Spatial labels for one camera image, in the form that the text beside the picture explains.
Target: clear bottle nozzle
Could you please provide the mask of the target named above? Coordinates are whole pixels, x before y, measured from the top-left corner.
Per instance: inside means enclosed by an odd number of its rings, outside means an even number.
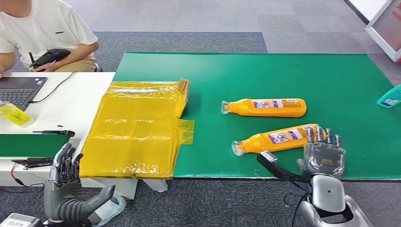
[[[244,146],[241,142],[233,141],[231,143],[231,148],[233,149],[234,154],[237,156],[241,156],[245,153]]]
[[[226,114],[230,112],[229,102],[223,101],[221,102],[221,113]]]

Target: table leg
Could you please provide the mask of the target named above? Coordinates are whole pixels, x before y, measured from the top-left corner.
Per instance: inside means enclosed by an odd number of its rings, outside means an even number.
[[[152,190],[158,192],[165,192],[168,189],[166,180],[149,180],[142,179]]]

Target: robot finger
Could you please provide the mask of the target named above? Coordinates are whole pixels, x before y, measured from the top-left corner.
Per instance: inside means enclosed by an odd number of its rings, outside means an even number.
[[[307,131],[308,131],[308,143],[314,143],[313,128],[312,127],[308,127]]]
[[[53,164],[63,163],[64,159],[67,157],[67,152],[71,147],[72,145],[70,143],[64,144],[64,146],[62,146],[59,152],[54,156]]]
[[[316,126],[316,137],[317,137],[317,142],[318,143],[323,143],[324,142],[324,136],[323,136],[323,128],[321,128],[319,125]]]
[[[327,134],[327,138],[326,138],[327,144],[333,144],[334,138],[333,138],[333,132],[331,131],[331,129],[327,128],[326,134]]]
[[[336,135],[336,147],[340,148],[341,145],[341,136]]]
[[[77,154],[73,159],[72,159],[72,163],[74,165],[79,165],[79,161],[81,160],[81,158],[84,156],[84,154],[79,153]]]
[[[115,185],[108,184],[98,195],[90,198],[87,201],[82,201],[79,206],[80,217],[89,217],[95,210],[97,210],[113,197],[114,190]]]
[[[67,152],[66,157],[69,157],[70,160],[72,161],[72,157],[74,157],[74,153],[75,153],[76,150],[77,150],[77,149],[75,149],[75,148],[71,148],[71,149]]]
[[[297,159],[296,166],[298,167],[299,171],[302,171],[304,169],[304,160],[300,158]]]

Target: gray carpet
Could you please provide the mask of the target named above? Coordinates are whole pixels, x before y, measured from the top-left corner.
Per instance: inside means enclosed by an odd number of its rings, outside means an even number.
[[[95,32],[99,65],[115,72],[122,55],[134,52],[239,52],[266,53],[261,32]],[[18,62],[13,72],[26,72]]]
[[[139,181],[135,200],[107,227],[290,227],[298,197],[302,192],[286,182],[172,180],[169,190],[154,192]],[[400,227],[399,183],[345,183],[375,227]],[[22,191],[21,187],[8,187]],[[85,189],[94,196],[98,189]],[[0,211],[45,219],[43,194],[0,192]],[[296,227],[305,227],[297,216]]]

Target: person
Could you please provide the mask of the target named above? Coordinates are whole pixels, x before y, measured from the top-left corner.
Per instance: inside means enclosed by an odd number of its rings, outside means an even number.
[[[93,72],[93,52],[99,48],[97,37],[62,0],[0,0],[0,73],[15,64],[15,50],[29,67],[29,53],[37,60],[47,50],[66,49],[71,53],[33,72]]]

